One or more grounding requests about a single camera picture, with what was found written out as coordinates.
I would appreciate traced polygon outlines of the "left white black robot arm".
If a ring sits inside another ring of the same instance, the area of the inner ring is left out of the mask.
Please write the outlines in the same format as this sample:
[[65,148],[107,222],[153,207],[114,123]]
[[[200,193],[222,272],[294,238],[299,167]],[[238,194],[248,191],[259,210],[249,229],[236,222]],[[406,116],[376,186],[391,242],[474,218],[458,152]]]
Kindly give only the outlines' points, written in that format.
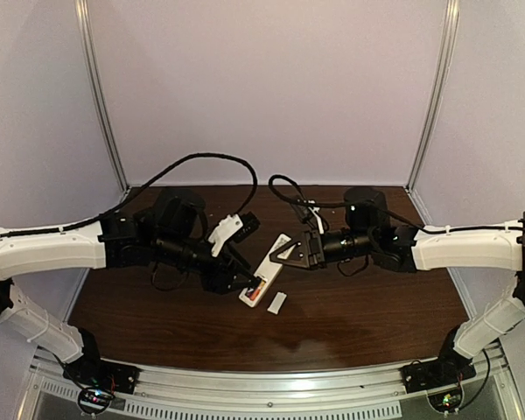
[[257,286],[260,279],[233,248],[260,222],[252,213],[232,214],[214,229],[206,203],[190,190],[166,187],[154,204],[133,215],[118,210],[95,221],[20,231],[0,228],[0,323],[59,359],[67,377],[97,384],[108,370],[94,335],[51,316],[14,283],[18,275],[83,268],[158,266],[199,275],[217,294]]

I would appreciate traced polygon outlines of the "white remote control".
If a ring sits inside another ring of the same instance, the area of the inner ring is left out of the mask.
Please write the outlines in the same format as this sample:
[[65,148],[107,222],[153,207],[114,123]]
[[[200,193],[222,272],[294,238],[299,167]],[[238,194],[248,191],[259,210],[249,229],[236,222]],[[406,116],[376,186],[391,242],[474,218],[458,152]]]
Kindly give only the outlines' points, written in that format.
[[270,286],[274,283],[277,276],[281,273],[283,269],[283,265],[280,263],[275,263],[270,260],[270,253],[272,251],[277,250],[282,245],[289,242],[291,238],[287,234],[280,234],[273,245],[270,247],[267,255],[262,259],[262,262],[259,264],[257,269],[255,270],[255,276],[260,277],[262,280],[266,281],[265,287],[260,290],[257,299],[255,301],[251,301],[245,297],[245,293],[247,289],[244,289],[241,291],[239,295],[239,299],[248,307],[255,308],[258,306],[258,304],[263,299],[266,292],[270,289]]

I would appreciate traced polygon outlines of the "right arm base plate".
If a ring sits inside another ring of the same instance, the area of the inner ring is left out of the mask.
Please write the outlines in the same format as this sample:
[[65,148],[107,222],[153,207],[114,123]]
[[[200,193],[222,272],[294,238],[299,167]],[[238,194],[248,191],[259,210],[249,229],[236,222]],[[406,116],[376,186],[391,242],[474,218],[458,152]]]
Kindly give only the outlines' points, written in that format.
[[399,369],[403,386],[408,394],[424,390],[457,385],[460,381],[471,379],[476,370],[471,364],[459,365],[451,360],[414,360]]

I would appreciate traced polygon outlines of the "white battery cover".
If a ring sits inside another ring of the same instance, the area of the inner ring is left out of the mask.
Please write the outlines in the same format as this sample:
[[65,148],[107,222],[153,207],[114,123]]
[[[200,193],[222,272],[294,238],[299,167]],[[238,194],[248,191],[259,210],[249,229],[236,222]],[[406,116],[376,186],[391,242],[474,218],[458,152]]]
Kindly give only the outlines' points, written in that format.
[[267,311],[271,314],[278,315],[280,312],[281,307],[283,306],[285,300],[287,298],[287,295],[283,292],[278,292],[274,298],[272,299],[272,302],[270,303],[269,307],[267,308]]

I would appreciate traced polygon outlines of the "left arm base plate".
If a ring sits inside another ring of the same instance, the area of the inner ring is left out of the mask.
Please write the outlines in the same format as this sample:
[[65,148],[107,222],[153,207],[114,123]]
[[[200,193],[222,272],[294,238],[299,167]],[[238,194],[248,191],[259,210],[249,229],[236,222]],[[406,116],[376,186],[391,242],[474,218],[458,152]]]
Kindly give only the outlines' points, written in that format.
[[132,395],[141,370],[132,365],[101,360],[95,367],[83,362],[63,366],[63,376],[82,385]]

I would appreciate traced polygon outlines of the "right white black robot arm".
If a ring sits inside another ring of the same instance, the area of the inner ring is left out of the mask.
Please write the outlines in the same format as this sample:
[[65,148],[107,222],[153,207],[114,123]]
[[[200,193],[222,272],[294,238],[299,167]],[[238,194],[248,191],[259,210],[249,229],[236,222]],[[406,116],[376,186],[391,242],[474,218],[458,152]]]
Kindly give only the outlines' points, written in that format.
[[513,271],[517,281],[483,314],[453,328],[438,357],[421,376],[456,381],[485,346],[525,320],[525,212],[518,220],[469,227],[421,227],[402,220],[373,187],[348,189],[340,207],[347,226],[338,232],[309,230],[273,251],[273,263],[303,270],[324,268],[365,257],[393,272],[415,273],[445,268],[496,268]]

